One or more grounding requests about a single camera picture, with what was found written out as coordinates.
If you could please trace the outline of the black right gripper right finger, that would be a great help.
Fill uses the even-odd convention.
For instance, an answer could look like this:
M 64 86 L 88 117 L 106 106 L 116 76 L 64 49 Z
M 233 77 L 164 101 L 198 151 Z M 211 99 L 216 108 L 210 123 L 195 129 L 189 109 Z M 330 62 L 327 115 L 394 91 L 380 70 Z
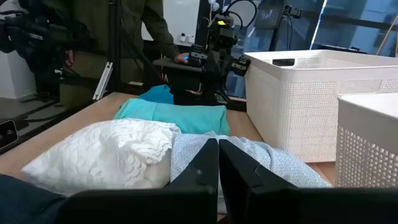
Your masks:
M 230 224 L 398 224 L 398 189 L 299 188 L 227 140 L 219 162 Z

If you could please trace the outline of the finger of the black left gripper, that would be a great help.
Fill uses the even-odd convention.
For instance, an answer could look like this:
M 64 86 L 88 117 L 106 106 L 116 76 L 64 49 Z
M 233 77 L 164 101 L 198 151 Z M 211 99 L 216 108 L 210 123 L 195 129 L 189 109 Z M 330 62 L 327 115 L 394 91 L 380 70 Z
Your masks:
M 202 45 L 193 44 L 190 47 L 188 64 L 193 67 L 201 67 L 207 59 L 206 48 Z
M 231 71 L 236 75 L 244 77 L 250 64 L 251 60 L 245 55 L 242 55 L 240 56 L 240 58 L 233 59 L 233 62 L 231 64 Z

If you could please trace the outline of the light blue patterned garment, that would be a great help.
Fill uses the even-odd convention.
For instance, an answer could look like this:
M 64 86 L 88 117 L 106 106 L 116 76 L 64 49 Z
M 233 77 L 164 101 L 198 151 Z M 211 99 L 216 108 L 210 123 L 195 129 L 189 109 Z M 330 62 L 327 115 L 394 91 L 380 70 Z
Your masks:
M 257 160 L 266 169 L 301 188 L 329 188 L 331 184 L 321 178 L 300 159 L 281 149 L 236 136 L 205 134 L 177 134 L 171 150 L 170 180 L 174 181 L 189 165 L 209 139 L 225 139 Z

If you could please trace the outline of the bright blue garment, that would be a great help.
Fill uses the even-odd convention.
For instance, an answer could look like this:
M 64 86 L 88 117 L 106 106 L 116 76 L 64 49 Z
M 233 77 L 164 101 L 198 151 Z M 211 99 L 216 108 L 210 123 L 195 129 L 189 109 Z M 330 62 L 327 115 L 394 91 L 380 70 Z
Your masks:
M 139 95 L 138 98 L 154 103 L 174 104 L 174 96 L 167 85 L 153 86 L 145 93 Z

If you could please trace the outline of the teal garment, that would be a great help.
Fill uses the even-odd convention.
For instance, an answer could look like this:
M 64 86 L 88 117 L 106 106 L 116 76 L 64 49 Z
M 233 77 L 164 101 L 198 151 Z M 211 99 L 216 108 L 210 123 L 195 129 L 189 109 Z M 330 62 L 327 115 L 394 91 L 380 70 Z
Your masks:
M 205 134 L 213 131 L 228 135 L 230 127 L 225 106 L 180 106 L 131 98 L 121 105 L 114 119 L 136 118 L 176 124 L 182 133 Z

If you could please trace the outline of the white lace garment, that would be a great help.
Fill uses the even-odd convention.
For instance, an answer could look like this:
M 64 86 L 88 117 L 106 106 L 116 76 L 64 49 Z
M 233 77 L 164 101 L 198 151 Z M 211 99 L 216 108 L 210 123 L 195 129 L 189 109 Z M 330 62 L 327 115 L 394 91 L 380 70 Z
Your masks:
M 157 189 L 170 180 L 173 123 L 115 119 L 93 123 L 30 161 L 25 179 L 73 195 L 84 190 Z

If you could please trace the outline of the dark navy garment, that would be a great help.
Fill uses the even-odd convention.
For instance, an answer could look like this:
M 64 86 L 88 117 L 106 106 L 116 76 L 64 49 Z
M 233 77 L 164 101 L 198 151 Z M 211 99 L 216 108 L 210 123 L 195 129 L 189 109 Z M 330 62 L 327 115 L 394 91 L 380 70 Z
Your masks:
M 53 224 L 66 197 L 0 174 L 0 224 Z

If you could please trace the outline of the dark grey desk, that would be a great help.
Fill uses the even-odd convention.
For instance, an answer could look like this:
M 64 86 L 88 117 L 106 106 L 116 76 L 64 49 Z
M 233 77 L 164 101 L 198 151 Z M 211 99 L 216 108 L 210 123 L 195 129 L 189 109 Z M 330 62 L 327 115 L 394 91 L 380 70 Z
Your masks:
M 175 63 L 173 60 L 171 60 L 169 58 L 161 58 L 158 60 L 154 60 L 152 63 L 153 63 L 153 65 L 156 65 L 156 66 L 174 68 L 174 69 L 185 70 L 185 71 L 189 71 L 189 72 L 196 72 L 196 73 L 204 72 L 204 69 L 201 67 L 193 67 L 193 66 L 189 66 L 189 65 Z

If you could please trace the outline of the white board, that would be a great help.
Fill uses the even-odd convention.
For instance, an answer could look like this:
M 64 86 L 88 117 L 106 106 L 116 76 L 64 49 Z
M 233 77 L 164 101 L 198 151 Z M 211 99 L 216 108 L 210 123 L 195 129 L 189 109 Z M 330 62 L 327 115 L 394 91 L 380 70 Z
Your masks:
M 188 35 L 196 38 L 197 19 L 200 0 L 163 0 L 164 19 L 176 45 L 191 46 L 187 42 Z M 181 33 L 185 33 L 186 42 L 180 41 Z

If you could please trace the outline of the dark monitor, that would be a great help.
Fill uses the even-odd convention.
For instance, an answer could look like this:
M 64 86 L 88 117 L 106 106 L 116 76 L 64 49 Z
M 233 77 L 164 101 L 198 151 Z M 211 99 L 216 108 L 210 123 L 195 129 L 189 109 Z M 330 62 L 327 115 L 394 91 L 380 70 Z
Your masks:
M 286 0 L 262 0 L 257 8 L 256 29 L 274 30 L 279 25 Z

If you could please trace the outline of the black upright pole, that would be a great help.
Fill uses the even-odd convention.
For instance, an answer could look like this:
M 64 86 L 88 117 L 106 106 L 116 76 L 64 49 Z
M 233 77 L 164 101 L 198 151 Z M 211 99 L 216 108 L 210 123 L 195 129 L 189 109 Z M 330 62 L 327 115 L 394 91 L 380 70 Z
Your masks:
M 108 87 L 110 91 L 117 91 L 121 87 L 121 36 L 119 33 L 121 0 L 108 0 L 108 6 L 108 60 L 113 63 L 113 71 L 109 78 Z

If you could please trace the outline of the silver aluminium profile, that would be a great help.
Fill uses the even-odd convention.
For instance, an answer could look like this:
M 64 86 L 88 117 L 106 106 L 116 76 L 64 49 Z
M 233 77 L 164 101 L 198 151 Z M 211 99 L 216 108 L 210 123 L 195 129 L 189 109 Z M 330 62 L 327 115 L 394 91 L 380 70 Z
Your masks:
M 96 87 L 95 93 L 93 95 L 93 100 L 102 99 L 106 91 L 106 87 L 108 86 L 109 78 L 112 74 L 112 71 L 113 71 L 113 62 L 107 62 L 103 70 L 102 76 Z

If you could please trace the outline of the person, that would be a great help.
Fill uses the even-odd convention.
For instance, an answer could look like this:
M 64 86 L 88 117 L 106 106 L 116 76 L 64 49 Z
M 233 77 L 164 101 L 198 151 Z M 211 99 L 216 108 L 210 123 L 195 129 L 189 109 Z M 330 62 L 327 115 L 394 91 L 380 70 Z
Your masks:
M 68 68 L 83 77 L 100 78 L 109 46 L 108 0 L 44 0 L 44 4 L 86 26 L 95 48 L 92 52 L 72 50 L 74 64 Z M 122 27 L 131 36 L 138 52 L 144 50 L 141 32 L 144 24 L 161 54 L 172 60 L 181 54 L 164 19 L 163 0 L 121 0 L 121 17 Z M 121 48 L 121 83 L 144 83 L 145 65 L 133 50 L 125 50 L 124 43 Z M 60 102 L 66 108 L 76 108 L 88 102 L 93 91 L 83 86 L 60 84 Z

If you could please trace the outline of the white large-hole laundry basket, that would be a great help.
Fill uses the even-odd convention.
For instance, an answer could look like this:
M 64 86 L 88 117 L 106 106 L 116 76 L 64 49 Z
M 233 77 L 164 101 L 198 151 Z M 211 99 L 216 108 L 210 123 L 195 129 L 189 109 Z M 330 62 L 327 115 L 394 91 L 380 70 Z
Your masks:
M 398 93 L 338 97 L 335 183 L 398 188 Z

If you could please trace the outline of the black equipment on stand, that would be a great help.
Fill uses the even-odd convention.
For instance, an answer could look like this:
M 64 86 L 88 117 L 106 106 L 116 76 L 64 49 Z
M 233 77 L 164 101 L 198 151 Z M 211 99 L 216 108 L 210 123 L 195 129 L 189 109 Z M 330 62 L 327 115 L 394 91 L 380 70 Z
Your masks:
M 0 52 L 15 52 L 25 61 L 39 97 L 60 96 L 62 48 L 51 37 L 46 17 L 22 10 L 0 11 Z

